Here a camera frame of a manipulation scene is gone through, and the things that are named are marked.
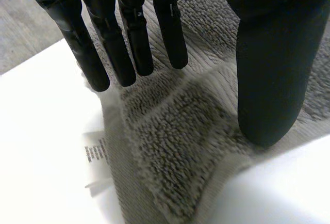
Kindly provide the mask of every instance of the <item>white label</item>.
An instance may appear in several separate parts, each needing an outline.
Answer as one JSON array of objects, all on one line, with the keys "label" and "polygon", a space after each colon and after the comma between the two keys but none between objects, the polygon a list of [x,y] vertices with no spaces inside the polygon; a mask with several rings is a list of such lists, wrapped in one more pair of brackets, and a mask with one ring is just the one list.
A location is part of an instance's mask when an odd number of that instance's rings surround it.
[{"label": "white label", "polygon": [[85,160],[85,188],[99,183],[112,182],[110,157],[107,153],[104,132],[90,132],[82,135],[82,152]]}]

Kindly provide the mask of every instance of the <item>gray towel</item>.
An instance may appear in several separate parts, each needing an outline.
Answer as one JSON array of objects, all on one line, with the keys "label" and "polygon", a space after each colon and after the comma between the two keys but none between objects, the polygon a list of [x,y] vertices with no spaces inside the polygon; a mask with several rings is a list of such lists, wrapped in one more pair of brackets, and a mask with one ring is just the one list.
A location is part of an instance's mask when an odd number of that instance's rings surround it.
[{"label": "gray towel", "polygon": [[[180,6],[190,59],[182,71],[169,66],[152,0],[146,0],[144,13],[153,75],[121,88],[95,40],[113,82],[100,99],[112,174],[127,223],[204,223],[214,197],[233,174],[330,133],[328,120],[319,121],[329,117],[330,79],[324,69],[329,68],[328,34],[298,121],[264,151],[238,129],[233,56],[237,17],[225,0],[182,0]],[[323,98],[317,101],[313,96],[319,94]],[[117,105],[108,101],[114,95]]]}]

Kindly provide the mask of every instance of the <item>white table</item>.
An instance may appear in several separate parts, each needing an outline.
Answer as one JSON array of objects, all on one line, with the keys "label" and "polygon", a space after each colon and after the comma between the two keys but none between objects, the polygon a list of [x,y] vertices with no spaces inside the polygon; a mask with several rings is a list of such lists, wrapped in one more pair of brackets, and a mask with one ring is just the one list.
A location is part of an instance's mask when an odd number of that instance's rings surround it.
[{"label": "white table", "polygon": [[0,94],[0,223],[124,223],[113,185],[83,185],[80,134],[103,117],[66,42],[4,74]]},{"label": "white table", "polygon": [[[103,118],[66,42],[3,75],[0,94],[0,223],[124,223],[113,185],[83,185],[80,135]],[[329,151],[330,136],[238,175],[209,224],[330,223]]]}]

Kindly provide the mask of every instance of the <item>gray floor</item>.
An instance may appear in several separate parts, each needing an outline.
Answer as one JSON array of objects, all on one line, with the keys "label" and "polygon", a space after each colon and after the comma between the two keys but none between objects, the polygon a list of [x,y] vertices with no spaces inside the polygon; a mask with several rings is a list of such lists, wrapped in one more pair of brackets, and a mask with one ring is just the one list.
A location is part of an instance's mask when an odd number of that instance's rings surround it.
[{"label": "gray floor", "polygon": [[[83,17],[86,22],[84,7]],[[62,39],[34,0],[0,0],[0,75]]]}]

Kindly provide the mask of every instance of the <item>black robotic finger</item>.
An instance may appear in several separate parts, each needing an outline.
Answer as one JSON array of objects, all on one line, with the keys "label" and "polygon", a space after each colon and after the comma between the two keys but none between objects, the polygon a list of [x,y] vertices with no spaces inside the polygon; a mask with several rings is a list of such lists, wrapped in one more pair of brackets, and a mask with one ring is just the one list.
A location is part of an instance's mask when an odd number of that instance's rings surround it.
[{"label": "black robotic finger", "polygon": [[153,0],[165,48],[172,67],[188,64],[188,53],[182,32],[178,0]]},{"label": "black robotic finger", "polygon": [[133,64],[127,52],[114,15],[116,0],[84,0],[95,30],[108,54],[118,82],[130,86],[136,81]]},{"label": "black robotic finger", "polygon": [[150,75],[154,70],[142,6],[144,0],[118,0],[124,28],[139,75]]},{"label": "black robotic finger", "polygon": [[91,87],[99,92],[108,89],[109,77],[81,18],[81,1],[60,0],[39,5],[60,28]]}]

